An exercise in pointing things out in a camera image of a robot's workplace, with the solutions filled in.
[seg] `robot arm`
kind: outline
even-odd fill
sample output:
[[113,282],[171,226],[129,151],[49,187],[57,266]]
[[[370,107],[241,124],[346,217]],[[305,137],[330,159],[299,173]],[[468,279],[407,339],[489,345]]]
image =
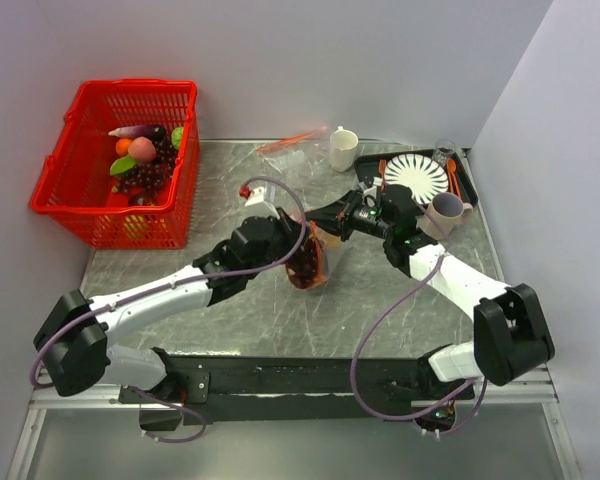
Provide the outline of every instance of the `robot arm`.
[[[85,312],[97,315],[70,330],[44,355],[44,364],[61,396],[79,393],[98,382],[160,389],[169,382],[169,356],[159,349],[139,351],[116,345],[129,333],[179,312],[211,306],[241,292],[251,273],[282,259],[298,240],[301,227],[276,209],[271,190],[256,189],[245,206],[249,216],[210,253],[192,265],[149,284],[87,301],[81,292],[64,295],[34,339],[40,350],[48,339]],[[440,382],[485,376],[504,385],[553,357],[551,342],[535,292],[526,285],[511,288],[448,255],[416,227],[420,213],[411,192],[386,186],[373,206],[360,191],[307,213],[318,227],[347,240],[353,231],[383,239],[389,262],[414,279],[425,278],[440,255],[441,269],[429,281],[474,321],[474,341],[450,345],[424,356]],[[311,251],[310,236],[287,265],[297,271]],[[233,272],[233,276],[223,276]],[[203,274],[213,279],[186,282]],[[130,302],[121,299],[133,298]]]
[[439,381],[485,376],[502,386],[553,358],[553,341],[533,289],[494,280],[446,253],[417,228],[420,207],[405,187],[378,187],[371,206],[365,193],[352,190],[308,212],[307,218],[343,241],[354,231],[383,239],[391,265],[416,280],[429,275],[438,258],[445,256],[428,285],[473,321],[474,339],[425,355]]

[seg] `mug handle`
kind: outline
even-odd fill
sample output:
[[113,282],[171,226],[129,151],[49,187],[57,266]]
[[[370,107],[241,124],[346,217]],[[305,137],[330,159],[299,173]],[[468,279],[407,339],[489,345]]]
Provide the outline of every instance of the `mug handle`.
[[462,204],[462,221],[464,222],[473,213],[473,205],[470,203]]

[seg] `glass cup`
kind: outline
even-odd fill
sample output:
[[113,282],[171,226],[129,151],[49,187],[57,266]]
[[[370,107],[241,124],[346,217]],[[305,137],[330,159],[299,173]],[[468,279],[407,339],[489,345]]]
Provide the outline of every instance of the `glass cup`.
[[433,151],[432,159],[441,167],[445,168],[447,166],[447,159],[453,157],[456,153],[456,144],[451,140],[447,140],[443,138],[442,140],[438,140],[436,142],[435,150]]

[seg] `red basket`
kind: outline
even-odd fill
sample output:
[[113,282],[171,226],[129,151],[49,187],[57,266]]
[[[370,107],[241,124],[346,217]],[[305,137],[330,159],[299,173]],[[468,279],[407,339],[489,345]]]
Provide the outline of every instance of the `red basket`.
[[[196,93],[195,83],[186,81],[84,83],[45,160],[30,207],[96,248],[184,247],[200,154]],[[168,134],[184,125],[173,179],[158,193],[155,206],[129,207],[125,195],[111,191],[117,138],[108,132],[137,124],[164,125]]]

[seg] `clear plastic bag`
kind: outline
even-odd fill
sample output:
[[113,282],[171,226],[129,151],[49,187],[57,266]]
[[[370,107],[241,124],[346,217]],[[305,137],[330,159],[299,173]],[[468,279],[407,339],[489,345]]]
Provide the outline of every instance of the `clear plastic bag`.
[[268,143],[256,152],[280,173],[282,181],[289,187],[301,189],[313,176],[329,168],[326,131],[321,128]]
[[301,290],[327,282],[345,252],[339,237],[329,235],[313,222],[309,222],[309,229],[309,241],[302,254],[294,255],[293,261],[285,264],[289,281]]

